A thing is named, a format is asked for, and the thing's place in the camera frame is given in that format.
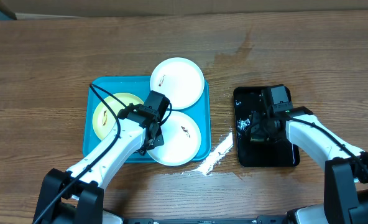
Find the green yellow sponge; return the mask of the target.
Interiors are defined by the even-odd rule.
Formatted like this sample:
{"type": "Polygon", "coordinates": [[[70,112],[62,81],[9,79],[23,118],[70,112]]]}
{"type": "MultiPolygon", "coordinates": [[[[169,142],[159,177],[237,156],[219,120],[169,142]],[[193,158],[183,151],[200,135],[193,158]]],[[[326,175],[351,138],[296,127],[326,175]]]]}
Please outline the green yellow sponge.
{"type": "Polygon", "coordinates": [[[269,142],[269,135],[264,132],[250,134],[250,142],[269,142]]]}

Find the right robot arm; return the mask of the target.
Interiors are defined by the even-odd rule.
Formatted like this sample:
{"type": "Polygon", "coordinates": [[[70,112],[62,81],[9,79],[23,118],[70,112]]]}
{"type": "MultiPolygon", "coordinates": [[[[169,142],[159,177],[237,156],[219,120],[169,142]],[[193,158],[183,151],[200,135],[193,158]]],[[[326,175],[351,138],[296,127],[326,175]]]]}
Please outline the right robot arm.
{"type": "Polygon", "coordinates": [[[320,205],[290,210],[287,223],[368,223],[368,152],[323,126],[306,107],[294,107],[283,85],[260,91],[262,109],[252,113],[246,134],[278,140],[303,149],[324,170],[320,205]]]}

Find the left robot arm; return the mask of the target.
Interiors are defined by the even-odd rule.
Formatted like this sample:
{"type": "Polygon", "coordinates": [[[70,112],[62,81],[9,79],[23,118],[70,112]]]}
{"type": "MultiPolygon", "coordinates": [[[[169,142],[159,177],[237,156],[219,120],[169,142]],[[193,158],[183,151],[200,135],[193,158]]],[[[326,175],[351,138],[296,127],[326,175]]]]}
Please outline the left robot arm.
{"type": "Polygon", "coordinates": [[[160,125],[169,99],[151,91],[144,104],[129,104],[113,116],[109,134],[66,171],[51,169],[43,179],[34,223],[123,223],[104,209],[104,191],[135,152],[163,145],[160,125]]]}

